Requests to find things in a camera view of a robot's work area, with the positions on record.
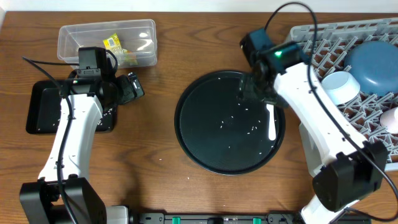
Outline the large dark blue bowl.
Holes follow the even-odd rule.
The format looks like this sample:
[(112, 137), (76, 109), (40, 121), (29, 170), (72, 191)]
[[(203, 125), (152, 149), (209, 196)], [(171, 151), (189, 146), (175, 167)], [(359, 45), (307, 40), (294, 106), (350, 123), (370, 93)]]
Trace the large dark blue bowl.
[(369, 41), (350, 50), (344, 59), (350, 74), (368, 95), (397, 93), (397, 47), (382, 41)]

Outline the white plastic spoon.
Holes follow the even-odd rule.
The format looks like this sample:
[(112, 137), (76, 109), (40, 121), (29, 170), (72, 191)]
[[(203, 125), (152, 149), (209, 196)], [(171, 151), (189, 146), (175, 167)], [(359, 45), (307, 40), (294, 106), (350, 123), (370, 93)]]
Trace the white plastic spoon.
[(276, 127), (275, 127), (274, 105), (266, 104), (266, 109), (269, 112), (268, 138), (270, 141), (275, 141), (276, 140)]

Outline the pink cup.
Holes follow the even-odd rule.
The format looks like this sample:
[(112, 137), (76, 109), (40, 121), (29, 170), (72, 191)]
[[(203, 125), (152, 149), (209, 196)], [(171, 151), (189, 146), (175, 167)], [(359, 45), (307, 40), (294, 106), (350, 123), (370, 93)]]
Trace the pink cup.
[(397, 121), (398, 108), (390, 109), (380, 117), (380, 125), (386, 128), (388, 133), (398, 133), (398, 121)]

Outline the light blue small bowl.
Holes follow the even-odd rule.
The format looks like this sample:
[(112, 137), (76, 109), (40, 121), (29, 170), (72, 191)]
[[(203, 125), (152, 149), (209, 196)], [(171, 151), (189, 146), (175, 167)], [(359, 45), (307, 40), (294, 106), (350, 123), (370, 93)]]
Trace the light blue small bowl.
[(358, 81), (346, 71), (334, 72), (327, 75), (321, 81), (325, 93), (335, 105), (349, 102), (360, 91)]

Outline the yellow snack wrapper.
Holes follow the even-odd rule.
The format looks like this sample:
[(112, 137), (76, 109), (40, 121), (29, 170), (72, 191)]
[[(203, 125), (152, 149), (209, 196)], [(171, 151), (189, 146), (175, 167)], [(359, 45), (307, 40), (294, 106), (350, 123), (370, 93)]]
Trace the yellow snack wrapper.
[(110, 50), (116, 56), (119, 66), (123, 65), (133, 67), (137, 65), (136, 55), (130, 50), (122, 48), (121, 41), (117, 33), (104, 39), (103, 44), (106, 50)]

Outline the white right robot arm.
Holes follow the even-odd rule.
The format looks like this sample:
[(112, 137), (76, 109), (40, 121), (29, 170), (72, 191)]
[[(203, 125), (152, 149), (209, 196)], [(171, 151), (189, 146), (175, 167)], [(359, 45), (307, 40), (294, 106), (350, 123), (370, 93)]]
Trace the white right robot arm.
[(340, 113), (319, 83), (310, 56), (296, 42), (274, 45), (264, 29), (240, 41), (252, 73), (239, 87), (244, 99), (291, 107), (316, 146), (307, 158), (315, 196), (301, 209), (301, 223), (333, 223), (352, 205), (380, 189), (387, 149), (370, 143)]

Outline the pile of rice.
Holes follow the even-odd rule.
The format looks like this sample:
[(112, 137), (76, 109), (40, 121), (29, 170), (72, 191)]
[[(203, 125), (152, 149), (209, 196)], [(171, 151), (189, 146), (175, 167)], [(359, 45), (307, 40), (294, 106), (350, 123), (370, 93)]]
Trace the pile of rice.
[(98, 126), (110, 127), (114, 123), (114, 109), (111, 108), (102, 114)]

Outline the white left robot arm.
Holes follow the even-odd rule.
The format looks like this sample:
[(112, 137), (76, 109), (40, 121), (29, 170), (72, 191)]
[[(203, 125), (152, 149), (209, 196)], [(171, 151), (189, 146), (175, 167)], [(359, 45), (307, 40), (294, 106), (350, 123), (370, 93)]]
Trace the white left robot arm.
[(135, 73), (116, 76), (110, 50), (82, 47), (77, 69), (58, 89), (60, 121), (44, 168), (22, 184), (19, 200), (29, 223), (132, 223), (125, 205), (107, 207), (89, 183), (91, 150), (103, 112), (144, 96)]

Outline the round black serving tray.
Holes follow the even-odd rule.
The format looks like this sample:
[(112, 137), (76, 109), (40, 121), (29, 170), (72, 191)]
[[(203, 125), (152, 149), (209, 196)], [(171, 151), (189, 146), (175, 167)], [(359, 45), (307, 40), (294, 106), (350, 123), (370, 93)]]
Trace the round black serving tray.
[(198, 78), (175, 110), (176, 137), (186, 155), (222, 175), (247, 174), (268, 163), (285, 134), (285, 114), (274, 110), (276, 138), (269, 139), (269, 112), (258, 100), (240, 100), (244, 72), (219, 70)]

